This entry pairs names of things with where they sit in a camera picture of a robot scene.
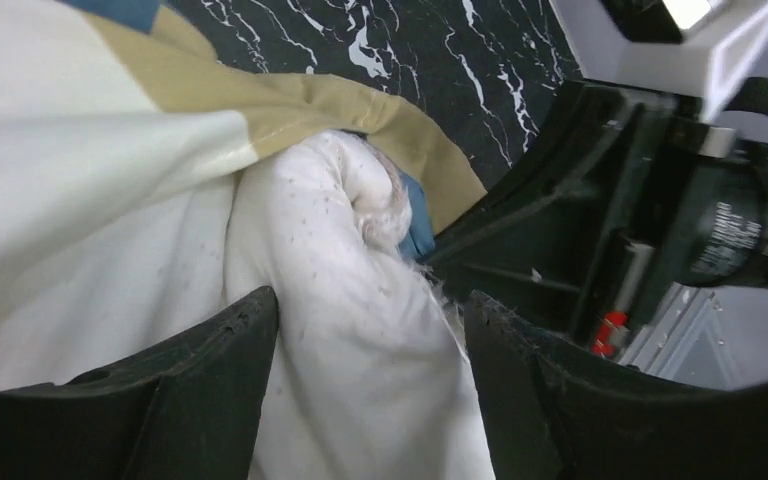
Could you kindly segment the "blue beige white pillowcase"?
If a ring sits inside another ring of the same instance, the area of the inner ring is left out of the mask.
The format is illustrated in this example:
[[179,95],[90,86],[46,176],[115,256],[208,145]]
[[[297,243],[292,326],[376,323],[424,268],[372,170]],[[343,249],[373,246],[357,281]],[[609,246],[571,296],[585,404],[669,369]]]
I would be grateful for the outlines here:
[[168,12],[140,33],[0,1],[0,388],[59,382],[221,309],[236,173],[327,129],[365,134],[415,177],[436,230],[484,195],[400,97],[224,66]]

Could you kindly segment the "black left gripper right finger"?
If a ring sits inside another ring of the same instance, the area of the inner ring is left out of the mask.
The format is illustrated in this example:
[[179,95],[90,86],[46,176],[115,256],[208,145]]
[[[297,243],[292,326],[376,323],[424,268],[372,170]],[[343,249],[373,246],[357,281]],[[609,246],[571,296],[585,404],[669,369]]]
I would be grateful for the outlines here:
[[500,479],[768,479],[768,383],[709,390],[594,356],[473,292],[466,346]]

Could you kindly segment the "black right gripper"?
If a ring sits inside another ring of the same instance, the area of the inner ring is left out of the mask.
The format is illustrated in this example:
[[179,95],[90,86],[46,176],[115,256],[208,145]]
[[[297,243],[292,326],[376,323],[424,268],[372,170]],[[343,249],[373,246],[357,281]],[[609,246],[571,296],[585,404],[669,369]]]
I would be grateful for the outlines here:
[[[671,285],[768,289],[768,144],[695,97],[565,82],[535,144],[425,262],[594,353],[654,319]],[[768,79],[730,111],[768,117]]]

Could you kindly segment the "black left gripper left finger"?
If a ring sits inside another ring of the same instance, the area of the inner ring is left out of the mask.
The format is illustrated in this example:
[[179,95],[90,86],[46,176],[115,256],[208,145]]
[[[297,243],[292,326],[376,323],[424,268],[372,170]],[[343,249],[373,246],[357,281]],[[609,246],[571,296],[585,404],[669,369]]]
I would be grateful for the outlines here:
[[64,385],[0,392],[0,479],[244,479],[278,331],[261,287]]

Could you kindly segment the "white pillow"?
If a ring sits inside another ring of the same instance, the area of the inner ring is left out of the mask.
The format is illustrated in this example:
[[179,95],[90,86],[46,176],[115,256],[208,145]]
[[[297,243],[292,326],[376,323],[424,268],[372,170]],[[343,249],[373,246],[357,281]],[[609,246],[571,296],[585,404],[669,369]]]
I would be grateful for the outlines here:
[[0,390],[67,381],[271,286],[280,332],[252,479],[490,479],[470,366],[396,248],[394,165],[316,134],[63,246],[0,259]]

